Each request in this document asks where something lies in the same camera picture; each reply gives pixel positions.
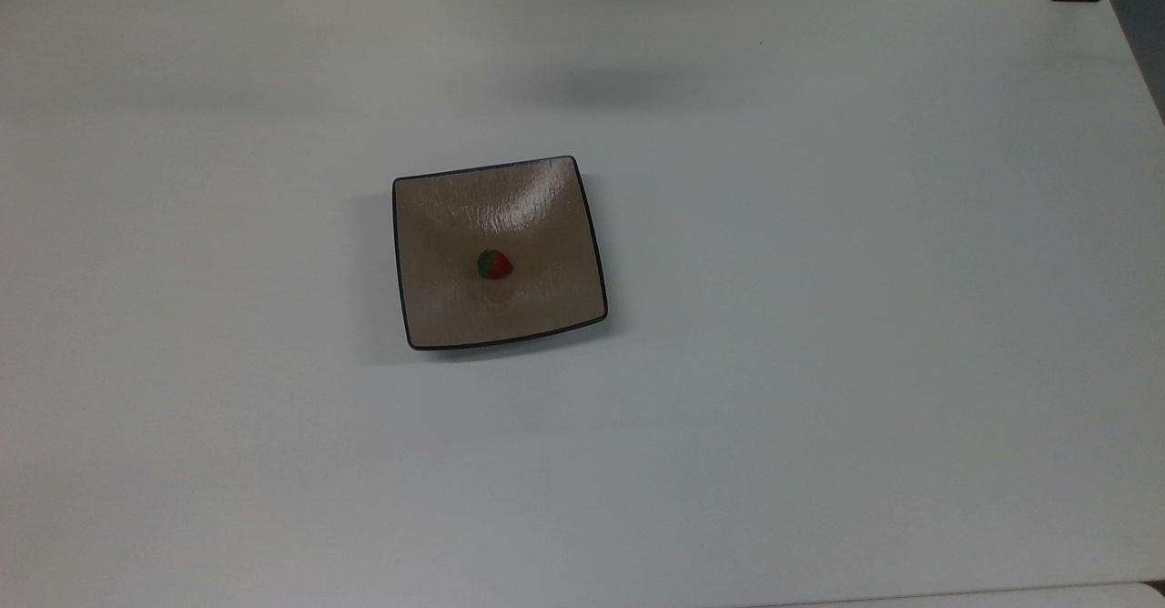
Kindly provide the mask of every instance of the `table surface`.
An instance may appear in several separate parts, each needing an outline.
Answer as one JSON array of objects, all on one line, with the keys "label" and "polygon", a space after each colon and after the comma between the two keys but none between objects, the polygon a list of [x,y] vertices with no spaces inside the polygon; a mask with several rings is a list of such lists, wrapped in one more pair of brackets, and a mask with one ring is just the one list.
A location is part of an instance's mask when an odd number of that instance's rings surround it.
[{"label": "table surface", "polygon": [[[0,40],[6,606],[1165,577],[1165,127],[1108,2],[0,0]],[[556,155],[610,318],[408,349],[393,179]]]}]

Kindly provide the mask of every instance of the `brown plate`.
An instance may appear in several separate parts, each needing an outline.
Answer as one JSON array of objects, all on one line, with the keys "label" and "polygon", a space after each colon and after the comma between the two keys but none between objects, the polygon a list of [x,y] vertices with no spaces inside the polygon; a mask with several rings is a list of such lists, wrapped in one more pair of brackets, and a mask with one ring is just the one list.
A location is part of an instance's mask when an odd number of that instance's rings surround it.
[{"label": "brown plate", "polygon": [[[396,277],[409,346],[480,347],[607,317],[599,246],[574,157],[393,182]],[[514,271],[478,273],[487,248]]]}]

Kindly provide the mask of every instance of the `strawberry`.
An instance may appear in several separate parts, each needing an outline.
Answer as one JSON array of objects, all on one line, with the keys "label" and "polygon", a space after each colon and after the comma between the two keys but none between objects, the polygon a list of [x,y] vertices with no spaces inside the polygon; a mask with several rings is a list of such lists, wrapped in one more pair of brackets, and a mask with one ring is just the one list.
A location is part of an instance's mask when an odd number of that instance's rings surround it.
[{"label": "strawberry", "polygon": [[514,266],[509,262],[507,256],[502,255],[502,252],[495,252],[492,248],[486,248],[478,256],[478,273],[482,277],[507,277],[509,273],[514,271]]}]

